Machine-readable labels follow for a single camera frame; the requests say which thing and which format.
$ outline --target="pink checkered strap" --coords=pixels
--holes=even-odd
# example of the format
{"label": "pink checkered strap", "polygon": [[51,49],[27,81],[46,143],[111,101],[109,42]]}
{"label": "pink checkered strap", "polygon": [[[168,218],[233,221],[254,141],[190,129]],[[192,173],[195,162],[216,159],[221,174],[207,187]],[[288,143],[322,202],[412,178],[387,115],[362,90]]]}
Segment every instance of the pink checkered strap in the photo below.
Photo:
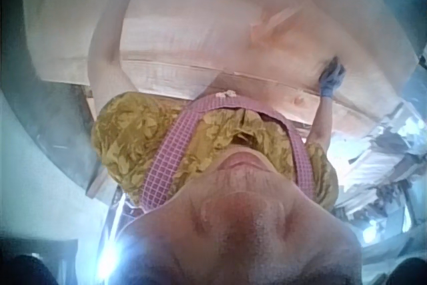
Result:
{"label": "pink checkered strap", "polygon": [[148,170],[141,193],[140,203],[145,212],[154,210],[166,202],[173,175],[178,169],[199,120],[208,111],[220,108],[249,109],[278,121],[288,133],[298,187],[307,197],[314,199],[313,169],[310,158],[299,133],[290,121],[271,107],[247,97],[209,95],[188,104],[162,141]]}

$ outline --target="lips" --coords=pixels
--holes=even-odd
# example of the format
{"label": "lips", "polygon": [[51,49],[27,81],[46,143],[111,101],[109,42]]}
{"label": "lips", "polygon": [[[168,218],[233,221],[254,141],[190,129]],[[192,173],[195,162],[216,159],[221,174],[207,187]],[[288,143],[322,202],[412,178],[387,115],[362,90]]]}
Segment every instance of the lips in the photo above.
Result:
{"label": "lips", "polygon": [[234,153],[227,157],[219,166],[219,170],[230,170],[238,166],[249,166],[259,170],[268,170],[265,163],[254,154],[246,152]]}

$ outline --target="man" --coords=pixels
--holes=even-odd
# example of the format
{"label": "man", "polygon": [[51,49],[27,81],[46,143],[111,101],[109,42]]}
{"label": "man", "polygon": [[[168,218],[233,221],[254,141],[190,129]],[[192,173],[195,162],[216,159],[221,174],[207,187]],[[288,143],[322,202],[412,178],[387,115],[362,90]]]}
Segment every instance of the man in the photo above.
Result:
{"label": "man", "polygon": [[358,241],[327,212],[338,59],[304,145],[283,116],[234,92],[187,105],[138,93],[119,62],[129,2],[108,1],[88,62],[94,147],[146,212],[117,239],[117,284],[359,284]]}

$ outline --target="hand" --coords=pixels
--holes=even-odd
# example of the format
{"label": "hand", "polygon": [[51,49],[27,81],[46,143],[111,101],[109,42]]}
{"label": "hand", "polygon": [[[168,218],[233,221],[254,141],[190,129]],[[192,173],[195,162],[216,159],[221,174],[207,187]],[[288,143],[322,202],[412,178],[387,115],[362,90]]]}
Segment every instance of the hand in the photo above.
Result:
{"label": "hand", "polygon": [[346,69],[341,65],[338,57],[334,57],[319,78],[320,95],[332,98],[334,92],[341,86],[345,74]]}

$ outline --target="wall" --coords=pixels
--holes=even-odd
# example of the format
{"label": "wall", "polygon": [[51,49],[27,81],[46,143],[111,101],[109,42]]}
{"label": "wall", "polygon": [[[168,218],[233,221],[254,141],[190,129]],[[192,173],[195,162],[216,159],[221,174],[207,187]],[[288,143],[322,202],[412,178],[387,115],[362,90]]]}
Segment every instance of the wall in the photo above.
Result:
{"label": "wall", "polygon": [[19,238],[79,240],[79,284],[92,284],[107,206],[85,196],[47,159],[0,93],[0,234]]}

